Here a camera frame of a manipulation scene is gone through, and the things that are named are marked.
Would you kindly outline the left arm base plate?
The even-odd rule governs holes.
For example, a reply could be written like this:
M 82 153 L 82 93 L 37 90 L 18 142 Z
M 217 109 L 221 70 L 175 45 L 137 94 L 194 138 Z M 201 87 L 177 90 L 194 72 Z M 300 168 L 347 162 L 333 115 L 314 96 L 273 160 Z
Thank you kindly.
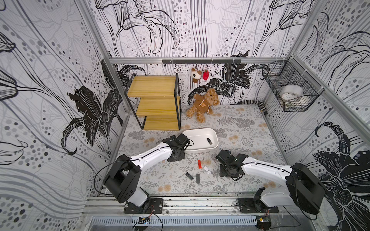
M 163 198 L 148 198 L 140 207 L 127 202 L 124 214 L 161 214 L 163 210 Z

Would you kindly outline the white tape roll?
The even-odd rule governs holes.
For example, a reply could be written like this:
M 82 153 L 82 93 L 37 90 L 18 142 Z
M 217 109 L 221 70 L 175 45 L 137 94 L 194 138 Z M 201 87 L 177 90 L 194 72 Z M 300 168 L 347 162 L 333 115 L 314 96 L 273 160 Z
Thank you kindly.
M 284 101 L 290 101 L 301 97 L 303 93 L 303 88 L 298 85 L 286 85 L 282 87 L 280 91 L 280 97 Z

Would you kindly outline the red hanging plush toy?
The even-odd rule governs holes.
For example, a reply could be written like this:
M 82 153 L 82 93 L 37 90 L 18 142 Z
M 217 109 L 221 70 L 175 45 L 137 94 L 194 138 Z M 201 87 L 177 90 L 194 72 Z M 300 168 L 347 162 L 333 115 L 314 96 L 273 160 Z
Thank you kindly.
M 203 72 L 203 75 L 202 75 L 202 78 L 203 78 L 203 80 L 204 81 L 207 81 L 208 79 L 209 79 L 209 71 L 208 70 L 205 70 L 204 72 Z

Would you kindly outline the small circuit board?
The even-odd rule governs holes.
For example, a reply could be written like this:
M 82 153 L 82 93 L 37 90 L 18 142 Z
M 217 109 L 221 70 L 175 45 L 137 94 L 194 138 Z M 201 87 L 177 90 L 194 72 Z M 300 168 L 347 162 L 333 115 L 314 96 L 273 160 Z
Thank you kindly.
M 139 217 L 139 220 L 138 220 L 138 223 L 137 224 L 147 225 L 147 224 L 150 223 L 150 220 L 151 220 L 150 217 L 145 217 L 145 218 Z

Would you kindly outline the white square usb flash drive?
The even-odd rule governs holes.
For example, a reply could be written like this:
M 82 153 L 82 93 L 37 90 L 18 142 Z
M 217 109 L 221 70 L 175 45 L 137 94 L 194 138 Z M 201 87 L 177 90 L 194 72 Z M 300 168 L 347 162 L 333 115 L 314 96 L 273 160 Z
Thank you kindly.
M 206 166 L 203 166 L 203 168 L 208 174 L 211 174 L 211 171 Z

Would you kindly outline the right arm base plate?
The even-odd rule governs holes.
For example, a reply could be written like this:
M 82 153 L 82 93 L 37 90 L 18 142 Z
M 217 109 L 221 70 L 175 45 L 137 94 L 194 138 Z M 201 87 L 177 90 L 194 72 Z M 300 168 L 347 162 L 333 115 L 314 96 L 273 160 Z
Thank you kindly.
M 260 200 L 254 200 L 253 198 L 238 198 L 236 207 L 239 207 L 240 212 L 244 214 L 249 213 L 279 213 L 278 207 L 269 208 L 263 204 Z

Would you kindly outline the black swivel usb flash drive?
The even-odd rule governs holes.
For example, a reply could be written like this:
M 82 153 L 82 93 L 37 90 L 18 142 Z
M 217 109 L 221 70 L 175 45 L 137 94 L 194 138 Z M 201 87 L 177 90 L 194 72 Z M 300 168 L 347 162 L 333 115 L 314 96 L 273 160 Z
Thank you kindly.
M 193 181 L 193 180 L 194 180 L 193 176 L 192 176 L 190 173 L 186 172 L 186 176 L 187 176 L 191 181 Z

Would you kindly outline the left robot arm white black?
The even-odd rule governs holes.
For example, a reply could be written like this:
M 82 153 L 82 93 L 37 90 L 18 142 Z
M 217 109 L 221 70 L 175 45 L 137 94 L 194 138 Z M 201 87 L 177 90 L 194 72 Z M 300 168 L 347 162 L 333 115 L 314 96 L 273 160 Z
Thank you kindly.
M 121 155 L 112 164 L 105 176 L 104 186 L 121 204 L 129 202 L 136 207 L 146 209 L 150 197 L 139 185 L 140 176 L 149 168 L 162 162 L 176 162 L 185 159 L 185 150 L 193 142 L 184 134 L 165 138 L 154 148 L 128 157 Z

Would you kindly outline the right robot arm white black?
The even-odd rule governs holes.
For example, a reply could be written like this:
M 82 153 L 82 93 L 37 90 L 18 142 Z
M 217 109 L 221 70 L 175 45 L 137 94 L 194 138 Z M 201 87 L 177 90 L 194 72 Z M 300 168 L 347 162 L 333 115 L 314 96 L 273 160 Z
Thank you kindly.
M 272 189 L 261 187 L 252 198 L 239 198 L 241 213 L 277 213 L 282 206 L 297 206 L 310 215 L 319 213 L 326 187 L 305 165 L 283 166 L 244 154 L 234 157 L 227 150 L 220 151 L 216 159 L 221 177 L 239 181 L 244 175 L 254 175 L 279 185 Z

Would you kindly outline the black hook rail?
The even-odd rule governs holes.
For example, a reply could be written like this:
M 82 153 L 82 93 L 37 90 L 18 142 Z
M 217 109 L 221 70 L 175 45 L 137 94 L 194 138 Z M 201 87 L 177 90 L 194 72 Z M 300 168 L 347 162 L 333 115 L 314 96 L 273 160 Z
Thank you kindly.
M 162 59 L 163 64 L 240 64 L 241 59 Z

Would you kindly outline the brown teddy bear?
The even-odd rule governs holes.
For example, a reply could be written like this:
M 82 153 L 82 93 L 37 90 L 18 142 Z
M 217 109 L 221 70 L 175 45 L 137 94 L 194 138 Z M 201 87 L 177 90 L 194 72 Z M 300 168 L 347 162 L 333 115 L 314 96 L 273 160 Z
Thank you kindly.
M 194 104 L 186 112 L 186 116 L 191 118 L 196 117 L 199 123 L 204 123 L 206 121 L 205 114 L 212 115 L 212 106 L 220 104 L 219 96 L 214 88 L 210 88 L 204 95 L 195 94 Z

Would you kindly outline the white plastic storage box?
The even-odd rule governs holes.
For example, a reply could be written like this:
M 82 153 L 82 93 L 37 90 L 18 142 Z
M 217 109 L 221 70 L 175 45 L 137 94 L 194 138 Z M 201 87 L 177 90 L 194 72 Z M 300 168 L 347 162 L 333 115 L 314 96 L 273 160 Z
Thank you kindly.
M 192 141 L 189 147 L 185 150 L 187 154 L 207 152 L 217 148 L 219 145 L 216 131 L 211 128 L 186 130 L 182 133 Z M 211 139 L 213 142 L 212 145 L 209 145 L 207 138 Z

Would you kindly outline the small black electronics module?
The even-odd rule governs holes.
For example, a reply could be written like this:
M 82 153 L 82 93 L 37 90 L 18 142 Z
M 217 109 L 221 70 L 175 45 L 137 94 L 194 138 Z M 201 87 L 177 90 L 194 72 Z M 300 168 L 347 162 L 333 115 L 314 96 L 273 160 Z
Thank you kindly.
M 256 228 L 262 231 L 267 231 L 271 228 L 270 216 L 258 216 L 256 217 Z

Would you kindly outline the striped fabric piece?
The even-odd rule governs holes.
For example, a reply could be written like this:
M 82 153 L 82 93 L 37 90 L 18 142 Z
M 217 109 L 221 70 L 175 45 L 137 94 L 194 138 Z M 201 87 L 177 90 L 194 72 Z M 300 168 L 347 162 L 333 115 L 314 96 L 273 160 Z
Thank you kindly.
M 238 102 L 237 105 L 257 105 L 258 108 L 260 109 L 260 111 L 264 115 L 267 115 L 268 114 L 268 111 L 267 111 L 267 108 L 266 108 L 265 104 L 263 102 L 261 102 L 261 101 L 244 100 L 244 101 Z

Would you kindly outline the wooden shelf black metal frame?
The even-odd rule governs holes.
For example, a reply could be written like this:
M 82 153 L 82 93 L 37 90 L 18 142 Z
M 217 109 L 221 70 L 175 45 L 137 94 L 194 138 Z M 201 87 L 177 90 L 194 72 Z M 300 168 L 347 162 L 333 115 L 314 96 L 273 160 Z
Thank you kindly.
M 124 96 L 140 129 L 180 130 L 182 106 L 178 74 L 138 76 L 133 73 Z

